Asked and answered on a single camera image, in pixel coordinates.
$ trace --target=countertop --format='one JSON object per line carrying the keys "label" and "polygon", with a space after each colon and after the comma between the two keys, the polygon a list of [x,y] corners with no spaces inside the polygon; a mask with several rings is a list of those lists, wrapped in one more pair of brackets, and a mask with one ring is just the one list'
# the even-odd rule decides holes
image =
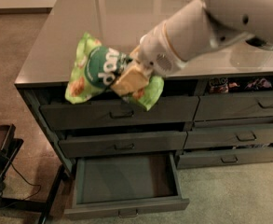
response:
{"label": "countertop", "polygon": [[[143,35],[192,0],[57,0],[15,81],[17,87],[68,82],[85,32],[130,53]],[[197,57],[172,78],[273,74],[273,51],[241,42]]]}

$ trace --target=green snack package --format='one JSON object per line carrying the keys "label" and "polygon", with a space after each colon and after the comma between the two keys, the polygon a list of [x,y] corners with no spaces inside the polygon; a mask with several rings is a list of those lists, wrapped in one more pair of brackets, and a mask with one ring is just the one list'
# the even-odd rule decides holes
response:
{"label": "green snack package", "polygon": [[106,48],[98,39],[84,33],[76,49],[65,99],[78,104],[105,92],[131,60],[126,54]]}
{"label": "green snack package", "polygon": [[159,76],[151,76],[149,84],[146,87],[122,98],[128,103],[139,105],[144,110],[149,111],[157,102],[163,92],[163,88],[163,78]]}

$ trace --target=concrete floor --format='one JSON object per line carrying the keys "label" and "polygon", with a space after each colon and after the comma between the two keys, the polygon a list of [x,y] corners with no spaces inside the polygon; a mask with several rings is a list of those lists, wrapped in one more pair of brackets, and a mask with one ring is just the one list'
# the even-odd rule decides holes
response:
{"label": "concrete floor", "polygon": [[[18,95],[16,79],[38,32],[48,15],[0,15],[0,124],[14,123],[16,137],[24,139],[14,161],[16,168],[42,190],[33,200],[45,200],[60,165],[47,139]],[[62,183],[48,223],[131,224],[267,224],[273,223],[273,163],[182,170],[178,172],[184,197],[183,212],[142,215],[136,218],[104,218],[71,221],[62,215],[69,183]],[[36,191],[10,169],[4,196],[25,198]],[[37,223],[39,215],[0,210],[0,223]]]}

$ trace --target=cable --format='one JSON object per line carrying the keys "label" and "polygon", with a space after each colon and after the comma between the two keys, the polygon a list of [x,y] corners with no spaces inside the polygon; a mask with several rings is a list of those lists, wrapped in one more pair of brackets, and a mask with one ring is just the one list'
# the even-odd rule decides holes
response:
{"label": "cable", "polygon": [[31,197],[34,197],[36,194],[38,194],[40,191],[41,191],[41,188],[42,188],[42,186],[41,185],[39,185],[39,184],[32,184],[32,183],[30,183],[29,181],[27,181],[26,180],[26,178],[15,168],[15,166],[14,166],[14,164],[12,163],[12,161],[11,161],[11,159],[10,158],[8,158],[8,157],[6,157],[6,156],[4,156],[4,155],[0,155],[1,157],[3,157],[3,158],[5,158],[9,163],[10,163],[10,165],[12,166],[12,168],[14,169],[14,171],[28,184],[28,185],[30,185],[30,186],[33,186],[33,187],[39,187],[39,189],[38,189],[38,191],[36,192],[36,193],[34,193],[34,194],[32,194],[32,195],[30,195],[30,196],[28,196],[28,197],[26,197],[26,198],[24,198],[24,199],[19,199],[18,201],[16,201],[16,202],[14,202],[14,203],[10,203],[9,205],[6,205],[6,206],[3,206],[3,207],[0,207],[0,210],[2,210],[2,209],[5,209],[5,208],[8,208],[9,206],[11,206],[11,205],[13,205],[13,204],[15,204],[15,203],[18,203],[19,201],[25,201],[25,200],[27,200],[27,199],[29,199],[29,198],[31,198]]}

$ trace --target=closed drawer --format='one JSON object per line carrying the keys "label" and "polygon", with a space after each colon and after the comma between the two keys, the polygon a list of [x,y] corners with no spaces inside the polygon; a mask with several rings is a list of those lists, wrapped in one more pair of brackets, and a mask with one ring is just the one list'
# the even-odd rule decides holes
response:
{"label": "closed drawer", "polygon": [[185,210],[171,154],[80,159],[70,219]]}
{"label": "closed drawer", "polygon": [[196,121],[273,116],[273,91],[201,96]]}
{"label": "closed drawer", "polygon": [[192,121],[197,104],[197,97],[172,96],[161,97],[148,112],[120,100],[42,105],[40,110],[51,130],[71,130]]}
{"label": "closed drawer", "polygon": [[273,143],[273,124],[200,128],[188,132],[184,148],[245,146]]}
{"label": "closed drawer", "polygon": [[177,168],[224,166],[273,161],[273,147],[197,151],[179,156]]}
{"label": "closed drawer", "polygon": [[186,132],[125,133],[61,140],[66,158],[182,150]]}

